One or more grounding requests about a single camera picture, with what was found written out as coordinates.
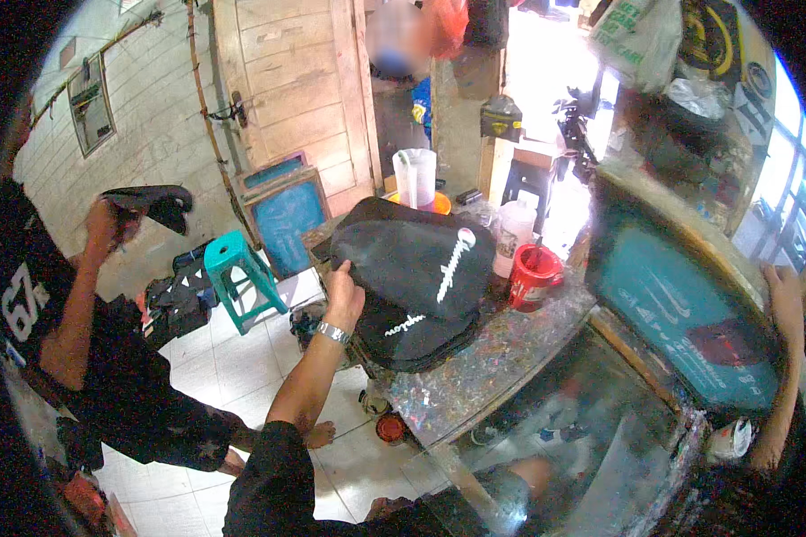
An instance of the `teal plastic stool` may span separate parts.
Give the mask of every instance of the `teal plastic stool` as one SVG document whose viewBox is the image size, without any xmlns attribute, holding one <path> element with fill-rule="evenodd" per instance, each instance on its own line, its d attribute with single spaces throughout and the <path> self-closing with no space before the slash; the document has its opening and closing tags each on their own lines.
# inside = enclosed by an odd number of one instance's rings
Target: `teal plastic stool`
<svg viewBox="0 0 806 537">
<path fill-rule="evenodd" d="M 278 296 L 278 289 L 275 287 L 275 280 L 271 275 L 271 270 L 259 258 L 257 252 L 248 247 L 242 233 L 230 231 L 223 234 L 215 241 L 209 243 L 203 255 L 203 264 L 206 272 L 212 280 L 218 298 L 225 305 L 227 313 L 233 319 L 233 324 L 237 326 L 239 334 L 245 335 L 247 330 L 242 326 L 251 317 L 274 307 L 283 315 L 289 311 L 289 307 L 284 304 Z M 241 268 L 247 277 L 234 282 L 230 278 L 230 272 L 234 267 Z M 266 296 L 267 301 L 242 315 L 238 315 L 233 307 L 233 301 L 239 297 L 237 285 L 250 281 L 257 288 L 258 293 Z"/>
</svg>

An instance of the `red container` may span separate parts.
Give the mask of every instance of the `red container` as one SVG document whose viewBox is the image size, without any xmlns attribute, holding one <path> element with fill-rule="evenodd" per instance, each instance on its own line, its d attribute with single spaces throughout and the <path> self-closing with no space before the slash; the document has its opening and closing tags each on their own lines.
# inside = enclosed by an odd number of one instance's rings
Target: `red container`
<svg viewBox="0 0 806 537">
<path fill-rule="evenodd" d="M 516 248 L 510 271 L 510 306 L 524 313 L 536 311 L 550 290 L 564 281 L 559 256 L 547 247 L 524 244 Z"/>
</svg>

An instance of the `white bottle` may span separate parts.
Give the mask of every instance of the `white bottle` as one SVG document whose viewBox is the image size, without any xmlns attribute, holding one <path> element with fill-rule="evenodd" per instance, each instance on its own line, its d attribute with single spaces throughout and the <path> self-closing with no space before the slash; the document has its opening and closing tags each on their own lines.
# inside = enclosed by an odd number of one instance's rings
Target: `white bottle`
<svg viewBox="0 0 806 537">
<path fill-rule="evenodd" d="M 510 277 L 516 248 L 531 242 L 537 209 L 529 208 L 524 199 L 508 201 L 498 209 L 496 258 L 492 270 L 500 277 Z"/>
</svg>

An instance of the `wristwatch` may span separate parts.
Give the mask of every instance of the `wristwatch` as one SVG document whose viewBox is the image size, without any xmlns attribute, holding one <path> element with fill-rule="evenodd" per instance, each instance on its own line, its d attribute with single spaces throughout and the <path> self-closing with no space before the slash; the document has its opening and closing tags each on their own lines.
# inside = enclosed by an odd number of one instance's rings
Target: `wristwatch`
<svg viewBox="0 0 806 537">
<path fill-rule="evenodd" d="M 344 332 L 340 328 L 333 327 L 324 320 L 320 322 L 319 326 L 317 326 L 316 333 L 321 333 L 324 336 L 332 338 L 344 346 L 349 343 L 350 334 Z"/>
</svg>

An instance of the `orange bowl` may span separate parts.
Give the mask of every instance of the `orange bowl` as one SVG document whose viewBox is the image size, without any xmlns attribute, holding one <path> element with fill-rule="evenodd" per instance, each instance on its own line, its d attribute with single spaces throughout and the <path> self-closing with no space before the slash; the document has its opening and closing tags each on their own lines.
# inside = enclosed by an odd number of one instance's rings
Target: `orange bowl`
<svg viewBox="0 0 806 537">
<path fill-rule="evenodd" d="M 398 192 L 391 198 L 388 198 L 388 201 L 393 201 L 398 204 L 400 202 L 400 193 Z M 436 192 L 436 199 L 433 200 L 433 212 L 440 215 L 449 215 L 451 213 L 451 200 L 448 199 L 448 196 L 445 196 L 441 192 Z"/>
</svg>

